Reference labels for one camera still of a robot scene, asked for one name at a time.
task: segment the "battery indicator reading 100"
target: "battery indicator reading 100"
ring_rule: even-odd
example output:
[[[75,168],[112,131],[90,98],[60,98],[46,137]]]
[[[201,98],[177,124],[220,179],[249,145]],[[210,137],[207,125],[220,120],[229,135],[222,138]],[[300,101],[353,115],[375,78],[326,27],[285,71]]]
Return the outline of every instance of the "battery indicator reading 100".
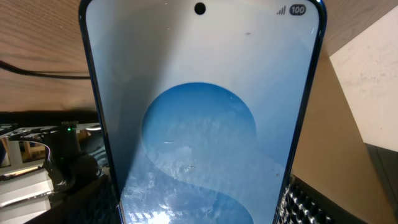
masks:
[[[294,4],[289,11],[293,16],[301,16],[305,13],[305,6],[303,4]]]

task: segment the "phone bezel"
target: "phone bezel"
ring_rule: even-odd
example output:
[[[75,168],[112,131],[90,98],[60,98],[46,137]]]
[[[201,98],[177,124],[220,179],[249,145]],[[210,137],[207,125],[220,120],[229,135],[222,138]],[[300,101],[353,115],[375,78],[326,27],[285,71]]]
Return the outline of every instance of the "phone bezel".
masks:
[[[118,185],[118,182],[116,179],[116,173],[114,170],[111,146],[109,144],[108,131],[106,129],[106,123],[105,123],[104,113],[103,113],[103,109],[102,109],[100,91],[98,89],[98,81],[97,81],[97,77],[96,77],[96,73],[95,73],[94,60],[93,60],[93,55],[91,52],[90,38],[88,37],[87,24],[86,24],[86,11],[87,11],[87,7],[91,1],[92,0],[82,0],[81,1],[80,6],[79,6],[79,11],[78,11],[79,24],[80,24],[80,30],[81,30],[81,37],[83,39],[83,45],[84,45],[85,53],[86,53],[88,70],[89,70],[90,78],[91,78],[91,85],[93,86],[95,105],[96,105],[96,109],[98,112],[99,123],[101,124],[101,131],[103,133],[106,154],[108,156],[109,166],[111,167],[110,168],[111,179],[112,179],[112,183],[114,185],[114,189],[116,192],[117,200],[119,202],[121,192],[119,191],[119,185]],[[318,35],[317,35],[317,38],[315,39],[315,45],[314,45],[312,56],[311,56],[311,62],[310,62],[310,67],[308,69],[307,79],[305,81],[304,92],[303,92],[303,97],[302,97],[302,101],[300,104],[300,109],[298,111],[298,118],[297,118],[295,129],[294,129],[292,144],[290,145],[290,151],[289,151],[289,155],[287,158],[285,173],[284,173],[282,185],[280,186],[279,198],[278,198],[278,202],[277,202],[277,205],[275,208],[275,215],[274,215],[273,223],[277,222],[277,219],[279,216],[280,200],[282,199],[281,196],[284,193],[286,186],[288,186],[288,184],[289,184],[290,171],[292,170],[294,155],[295,155],[295,152],[297,149],[297,144],[299,143],[299,137],[300,137],[303,121],[304,121],[305,110],[307,109],[308,99],[310,97],[310,92],[311,92],[311,87],[312,87],[312,82],[313,82],[313,78],[315,76],[315,70],[317,68],[318,58],[320,56],[323,37],[325,35],[325,30],[326,30],[327,14],[326,14],[325,3],[323,2],[323,0],[308,0],[308,1],[311,2],[312,4],[314,4],[318,10],[318,14],[319,14],[319,26],[318,26],[318,31],[317,31]]]

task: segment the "signal strength icon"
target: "signal strength icon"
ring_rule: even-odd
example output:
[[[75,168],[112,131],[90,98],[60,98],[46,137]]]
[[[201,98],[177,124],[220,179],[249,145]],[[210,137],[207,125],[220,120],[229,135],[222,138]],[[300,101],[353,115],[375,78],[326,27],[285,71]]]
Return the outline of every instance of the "signal strength icon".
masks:
[[[286,11],[286,6],[284,6],[282,9],[279,10],[279,12],[277,12],[277,15],[284,15]]]

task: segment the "smartphone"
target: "smartphone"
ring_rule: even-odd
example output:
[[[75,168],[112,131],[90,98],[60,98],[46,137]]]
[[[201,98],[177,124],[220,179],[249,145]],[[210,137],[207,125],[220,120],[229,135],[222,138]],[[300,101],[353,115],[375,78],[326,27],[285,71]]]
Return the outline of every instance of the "smartphone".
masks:
[[[83,0],[126,223],[272,223],[326,26],[321,0]]]

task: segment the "cable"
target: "cable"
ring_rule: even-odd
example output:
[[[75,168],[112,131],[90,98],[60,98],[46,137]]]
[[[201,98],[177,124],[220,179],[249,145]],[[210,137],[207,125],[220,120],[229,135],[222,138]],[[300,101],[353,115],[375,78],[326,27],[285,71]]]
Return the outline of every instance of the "cable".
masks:
[[[70,75],[49,75],[40,72],[33,72],[29,70],[24,70],[21,68],[17,68],[13,65],[10,65],[6,62],[0,60],[0,68],[4,69],[5,71],[12,72],[18,75],[26,75],[31,77],[41,77],[41,78],[58,78],[58,79],[65,79],[65,80],[89,80],[90,77],[82,77],[82,76],[70,76]],[[81,73],[81,72],[46,72],[46,73]]]

